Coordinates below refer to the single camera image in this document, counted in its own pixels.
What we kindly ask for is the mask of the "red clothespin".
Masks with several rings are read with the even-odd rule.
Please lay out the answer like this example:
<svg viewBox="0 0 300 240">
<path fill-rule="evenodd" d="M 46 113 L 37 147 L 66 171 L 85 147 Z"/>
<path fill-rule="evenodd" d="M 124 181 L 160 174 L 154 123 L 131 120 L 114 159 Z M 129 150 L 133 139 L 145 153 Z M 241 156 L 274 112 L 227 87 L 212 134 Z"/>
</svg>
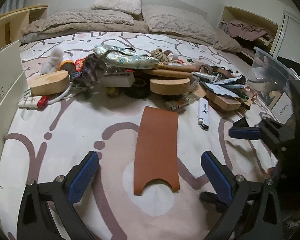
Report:
<svg viewBox="0 0 300 240">
<path fill-rule="evenodd" d="M 49 97 L 48 96 L 42 96 L 38 103 L 37 103 L 37 107 L 38 108 L 45 108 L 47 106 L 47 103 L 49 101 Z"/>
</svg>

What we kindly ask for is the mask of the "brown tape roll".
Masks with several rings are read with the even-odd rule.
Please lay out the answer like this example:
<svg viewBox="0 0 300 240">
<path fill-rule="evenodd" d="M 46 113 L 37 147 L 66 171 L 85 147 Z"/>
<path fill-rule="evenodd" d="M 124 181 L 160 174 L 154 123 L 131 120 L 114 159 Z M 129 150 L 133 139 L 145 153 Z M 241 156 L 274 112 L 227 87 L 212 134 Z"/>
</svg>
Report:
<svg viewBox="0 0 300 240">
<path fill-rule="evenodd" d="M 203 64 L 200 66 L 200 72 L 203 74 L 211 75 L 213 73 L 213 68 L 210 65 Z"/>
</svg>

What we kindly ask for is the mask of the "bunny print blanket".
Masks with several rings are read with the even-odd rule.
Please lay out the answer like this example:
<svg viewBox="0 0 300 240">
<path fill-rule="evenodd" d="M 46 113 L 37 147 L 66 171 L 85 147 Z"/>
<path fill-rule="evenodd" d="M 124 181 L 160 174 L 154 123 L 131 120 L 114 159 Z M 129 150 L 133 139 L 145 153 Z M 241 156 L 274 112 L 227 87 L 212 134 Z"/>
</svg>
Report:
<svg viewBox="0 0 300 240">
<path fill-rule="evenodd" d="M 178 168 L 180 190 L 164 184 L 133 193 L 133 168 L 138 130 L 145 107 L 164 107 L 153 95 L 133 99 L 121 94 L 109 98 L 98 86 L 88 100 L 76 97 L 44 110 L 19 109 L 19 95 L 9 101 L 12 123 L 4 137 L 0 160 L 0 220 L 5 235 L 17 236 L 19 206 L 26 180 L 43 183 L 66 174 L 89 151 L 96 151 L 100 170 L 75 208 L 97 239 L 204 239 L 219 214 L 203 204 L 199 194 L 212 186 L 202 170 L 200 157 L 211 151 L 235 174 L 250 181 L 263 181 L 274 156 L 260 141 L 235 140 L 228 130 L 245 117 L 249 125 L 272 116 L 255 100 L 243 112 L 210 110 L 210 128 L 198 126 L 198 103 L 179 114 Z"/>
</svg>

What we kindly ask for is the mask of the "white louvered closet door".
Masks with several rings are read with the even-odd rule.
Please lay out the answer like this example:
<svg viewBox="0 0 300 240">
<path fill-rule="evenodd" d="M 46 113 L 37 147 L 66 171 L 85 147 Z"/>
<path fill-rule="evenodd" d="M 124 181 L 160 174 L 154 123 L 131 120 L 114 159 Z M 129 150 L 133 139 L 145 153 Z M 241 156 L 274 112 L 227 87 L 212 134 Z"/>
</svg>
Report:
<svg viewBox="0 0 300 240">
<path fill-rule="evenodd" d="M 300 64 L 300 18 L 284 11 L 273 57 L 284 57 Z"/>
</svg>

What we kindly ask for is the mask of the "brown leather sleeve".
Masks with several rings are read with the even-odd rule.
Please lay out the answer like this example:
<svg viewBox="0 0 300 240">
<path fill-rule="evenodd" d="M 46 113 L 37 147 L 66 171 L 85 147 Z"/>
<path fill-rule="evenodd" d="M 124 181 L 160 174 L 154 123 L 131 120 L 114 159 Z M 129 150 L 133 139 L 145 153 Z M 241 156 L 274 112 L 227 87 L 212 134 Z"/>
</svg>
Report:
<svg viewBox="0 0 300 240">
<path fill-rule="evenodd" d="M 177 161 L 178 113 L 145 107 L 138 131 L 134 160 L 134 194 L 140 196 L 153 180 L 180 189 Z"/>
</svg>

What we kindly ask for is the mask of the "floral fabric pouch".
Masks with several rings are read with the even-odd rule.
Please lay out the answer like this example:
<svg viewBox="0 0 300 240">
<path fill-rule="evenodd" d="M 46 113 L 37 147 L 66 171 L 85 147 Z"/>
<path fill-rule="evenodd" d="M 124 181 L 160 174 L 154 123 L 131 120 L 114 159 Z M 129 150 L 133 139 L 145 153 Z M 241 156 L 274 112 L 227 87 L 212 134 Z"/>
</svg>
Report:
<svg viewBox="0 0 300 240">
<path fill-rule="evenodd" d="M 94 46 L 93 51 L 99 60 L 113 67 L 144 70 L 154 69 L 159 64 L 154 57 L 118 46 L 99 44 Z"/>
</svg>

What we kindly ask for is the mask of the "round cork block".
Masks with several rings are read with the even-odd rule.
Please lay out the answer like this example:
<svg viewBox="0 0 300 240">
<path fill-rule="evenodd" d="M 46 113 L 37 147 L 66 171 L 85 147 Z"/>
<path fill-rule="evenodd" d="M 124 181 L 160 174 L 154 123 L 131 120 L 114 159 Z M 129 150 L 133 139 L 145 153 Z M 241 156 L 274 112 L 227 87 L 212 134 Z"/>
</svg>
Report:
<svg viewBox="0 0 300 240">
<path fill-rule="evenodd" d="M 150 79 L 151 92 L 159 95 L 180 95 L 190 91 L 190 79 Z"/>
</svg>

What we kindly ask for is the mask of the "clear plastic storage bin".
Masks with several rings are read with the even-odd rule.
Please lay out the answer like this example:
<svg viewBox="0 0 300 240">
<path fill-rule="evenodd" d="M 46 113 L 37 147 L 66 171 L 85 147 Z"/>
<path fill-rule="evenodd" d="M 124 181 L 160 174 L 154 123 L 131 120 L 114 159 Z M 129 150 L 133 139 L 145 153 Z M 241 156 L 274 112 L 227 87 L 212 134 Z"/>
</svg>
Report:
<svg viewBox="0 0 300 240">
<path fill-rule="evenodd" d="M 292 100 L 289 81 L 300 80 L 300 75 L 264 50 L 254 47 L 254 51 L 251 70 L 246 76 L 249 86 L 258 93 L 270 110 L 283 93 L 286 93 Z"/>
</svg>

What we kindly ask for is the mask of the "white storage box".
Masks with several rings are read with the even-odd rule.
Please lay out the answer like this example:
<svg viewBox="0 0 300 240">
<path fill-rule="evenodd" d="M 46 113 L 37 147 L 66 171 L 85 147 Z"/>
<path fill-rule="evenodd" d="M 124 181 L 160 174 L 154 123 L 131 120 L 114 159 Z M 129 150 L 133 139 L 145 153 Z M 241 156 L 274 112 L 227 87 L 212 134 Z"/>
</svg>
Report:
<svg viewBox="0 0 300 240">
<path fill-rule="evenodd" d="M 19 44 L 16 41 L 0 49 L 0 142 L 4 141 L 17 110 L 18 96 L 27 87 L 25 81 L 20 88 L 13 86 L 23 75 Z"/>
</svg>

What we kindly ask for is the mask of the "oval wooden box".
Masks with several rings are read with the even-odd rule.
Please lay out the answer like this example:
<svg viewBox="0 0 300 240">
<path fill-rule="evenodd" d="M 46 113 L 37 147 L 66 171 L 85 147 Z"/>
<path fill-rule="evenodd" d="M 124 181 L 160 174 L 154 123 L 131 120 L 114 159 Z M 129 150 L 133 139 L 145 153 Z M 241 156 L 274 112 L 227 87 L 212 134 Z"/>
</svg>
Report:
<svg viewBox="0 0 300 240">
<path fill-rule="evenodd" d="M 47 96 L 64 92 L 69 84 L 69 73 L 60 70 L 35 77 L 29 82 L 29 87 L 32 95 Z"/>
</svg>

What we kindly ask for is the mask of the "flat cork disc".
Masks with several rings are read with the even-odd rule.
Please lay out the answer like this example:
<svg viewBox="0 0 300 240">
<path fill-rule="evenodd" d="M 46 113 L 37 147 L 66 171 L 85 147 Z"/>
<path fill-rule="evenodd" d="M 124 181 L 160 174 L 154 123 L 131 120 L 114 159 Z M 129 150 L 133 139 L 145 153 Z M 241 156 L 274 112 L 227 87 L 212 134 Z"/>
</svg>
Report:
<svg viewBox="0 0 300 240">
<path fill-rule="evenodd" d="M 161 77 L 171 77 L 177 79 L 185 79 L 193 77 L 192 73 L 188 72 L 179 72 L 175 70 L 165 70 L 165 69 L 151 69 L 151 70 L 143 70 L 144 73 L 154 76 Z"/>
</svg>

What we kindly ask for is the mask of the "white Chanel box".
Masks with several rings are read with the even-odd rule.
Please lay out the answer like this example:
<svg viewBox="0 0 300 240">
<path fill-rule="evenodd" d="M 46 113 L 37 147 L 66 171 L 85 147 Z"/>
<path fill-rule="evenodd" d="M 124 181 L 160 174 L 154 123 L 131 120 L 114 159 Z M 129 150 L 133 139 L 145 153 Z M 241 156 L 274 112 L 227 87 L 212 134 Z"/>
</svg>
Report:
<svg viewBox="0 0 300 240">
<path fill-rule="evenodd" d="M 285 124 L 293 115 L 293 106 L 290 97 L 286 93 L 283 93 L 271 111 L 278 122 Z"/>
</svg>

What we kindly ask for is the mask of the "white plush toy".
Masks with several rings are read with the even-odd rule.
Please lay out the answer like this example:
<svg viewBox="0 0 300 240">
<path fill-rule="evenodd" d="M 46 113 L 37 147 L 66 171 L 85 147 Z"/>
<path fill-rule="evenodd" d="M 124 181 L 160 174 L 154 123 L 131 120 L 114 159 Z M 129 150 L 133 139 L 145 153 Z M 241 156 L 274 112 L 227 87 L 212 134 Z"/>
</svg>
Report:
<svg viewBox="0 0 300 240">
<path fill-rule="evenodd" d="M 41 69 L 40 69 L 40 75 L 49 74 L 51 72 L 55 72 L 58 69 L 59 64 L 62 61 L 64 55 L 64 51 L 60 48 L 53 48 L 50 53 L 49 60 L 45 62 Z"/>
</svg>

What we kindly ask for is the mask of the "white lighter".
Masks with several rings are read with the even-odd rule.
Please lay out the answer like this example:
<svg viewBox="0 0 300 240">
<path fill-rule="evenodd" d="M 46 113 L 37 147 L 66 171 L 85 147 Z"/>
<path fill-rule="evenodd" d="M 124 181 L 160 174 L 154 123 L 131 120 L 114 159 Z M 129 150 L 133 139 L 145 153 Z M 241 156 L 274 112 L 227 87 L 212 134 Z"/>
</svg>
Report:
<svg viewBox="0 0 300 240">
<path fill-rule="evenodd" d="M 209 102 L 204 98 L 199 98 L 198 125 L 204 130 L 208 130 L 210 127 Z"/>
</svg>

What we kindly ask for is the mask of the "beige folded quilt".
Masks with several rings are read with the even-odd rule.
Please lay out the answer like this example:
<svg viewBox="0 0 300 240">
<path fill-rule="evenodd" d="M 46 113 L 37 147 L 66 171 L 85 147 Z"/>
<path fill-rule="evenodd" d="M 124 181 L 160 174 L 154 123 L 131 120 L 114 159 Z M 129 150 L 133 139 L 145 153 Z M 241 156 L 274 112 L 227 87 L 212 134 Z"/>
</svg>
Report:
<svg viewBox="0 0 300 240">
<path fill-rule="evenodd" d="M 131 26 L 132 15 L 121 11 L 104 9 L 73 9 L 53 14 L 47 18 L 35 20 L 20 31 L 21 43 L 30 43 L 39 34 L 53 34 L 70 29 L 84 30 L 89 27 L 103 25 L 113 27 L 115 24 Z"/>
</svg>

